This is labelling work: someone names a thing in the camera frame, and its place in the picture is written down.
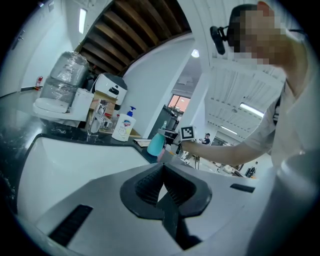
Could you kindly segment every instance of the ear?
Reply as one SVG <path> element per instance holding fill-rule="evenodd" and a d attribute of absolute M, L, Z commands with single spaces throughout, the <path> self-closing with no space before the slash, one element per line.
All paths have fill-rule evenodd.
<path fill-rule="evenodd" d="M 266 17 L 275 16 L 275 12 L 265 2 L 259 1 L 256 6 L 258 11 L 263 11 L 263 16 L 266 16 Z"/>

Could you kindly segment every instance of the plastic wrap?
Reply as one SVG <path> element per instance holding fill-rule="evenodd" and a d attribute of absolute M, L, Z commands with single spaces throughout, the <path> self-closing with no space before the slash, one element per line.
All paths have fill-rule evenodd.
<path fill-rule="evenodd" d="M 48 77 L 45 80 L 40 98 L 49 98 L 63 101 L 71 106 L 76 95 L 78 86 L 63 83 L 59 80 Z"/>
<path fill-rule="evenodd" d="M 50 76 L 65 84 L 80 86 L 89 70 L 86 58 L 75 51 L 64 52 L 55 63 Z"/>
<path fill-rule="evenodd" d="M 83 84 L 89 70 L 86 58 L 74 51 L 64 52 L 45 80 L 40 98 L 63 101 L 71 106 L 77 89 Z"/>

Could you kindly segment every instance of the soap dispenser bottle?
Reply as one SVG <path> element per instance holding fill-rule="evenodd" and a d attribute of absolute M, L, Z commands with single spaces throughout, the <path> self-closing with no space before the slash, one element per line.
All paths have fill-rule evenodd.
<path fill-rule="evenodd" d="M 165 130 L 166 126 L 167 121 L 164 121 L 161 129 Z M 154 135 L 154 137 L 150 141 L 150 144 L 146 151 L 152 156 L 159 156 L 161 154 L 162 148 L 164 147 L 165 139 L 165 136 L 157 132 L 156 135 Z"/>
<path fill-rule="evenodd" d="M 120 114 L 118 122 L 114 128 L 112 133 L 112 138 L 117 141 L 127 142 L 129 139 L 129 135 L 131 133 L 132 128 L 136 123 L 136 119 L 133 118 L 133 110 L 136 108 L 134 106 L 130 106 L 131 110 L 126 114 Z"/>

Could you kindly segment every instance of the ceiling light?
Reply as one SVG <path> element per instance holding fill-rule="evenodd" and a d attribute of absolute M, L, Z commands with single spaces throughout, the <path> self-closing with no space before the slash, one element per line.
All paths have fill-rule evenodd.
<path fill-rule="evenodd" d="M 192 57 L 195 57 L 195 58 L 199 58 L 199 51 L 194 49 L 193 52 L 191 53 Z"/>
<path fill-rule="evenodd" d="M 87 10 L 80 9 L 80 16 L 79 16 L 79 32 L 83 34 L 85 32 L 85 22 L 86 22 Z"/>
<path fill-rule="evenodd" d="M 226 127 L 221 126 L 221 128 L 222 128 L 222 129 L 225 129 L 225 130 L 227 130 L 227 131 L 229 131 L 229 132 L 231 132 L 231 133 L 233 133 L 233 134 L 235 134 L 235 135 L 238 135 L 238 133 L 236 133 L 236 132 L 234 132 L 233 130 L 230 130 L 230 129 L 226 128 Z"/>
<path fill-rule="evenodd" d="M 248 106 L 248 105 L 246 105 L 246 104 L 244 104 L 244 103 L 241 103 L 240 104 L 240 108 L 243 108 L 243 109 L 245 109 L 245 110 L 248 110 L 248 111 L 250 111 L 250 112 L 252 112 L 252 113 L 254 113 L 254 114 L 256 114 L 257 116 L 259 116 L 259 117 L 264 117 L 264 113 L 262 113 L 262 112 L 260 112 L 259 110 L 256 110 L 255 108 L 253 108 L 253 107 L 251 107 L 251 106 Z"/>

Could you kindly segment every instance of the person in black shirt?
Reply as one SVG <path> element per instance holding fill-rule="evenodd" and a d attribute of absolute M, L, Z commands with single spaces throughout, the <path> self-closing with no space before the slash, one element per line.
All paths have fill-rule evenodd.
<path fill-rule="evenodd" d="M 202 139 L 202 138 L 200 139 L 200 141 L 202 142 L 202 144 L 208 145 L 208 144 L 210 143 L 209 137 L 210 137 L 210 133 L 206 133 L 204 139 Z"/>

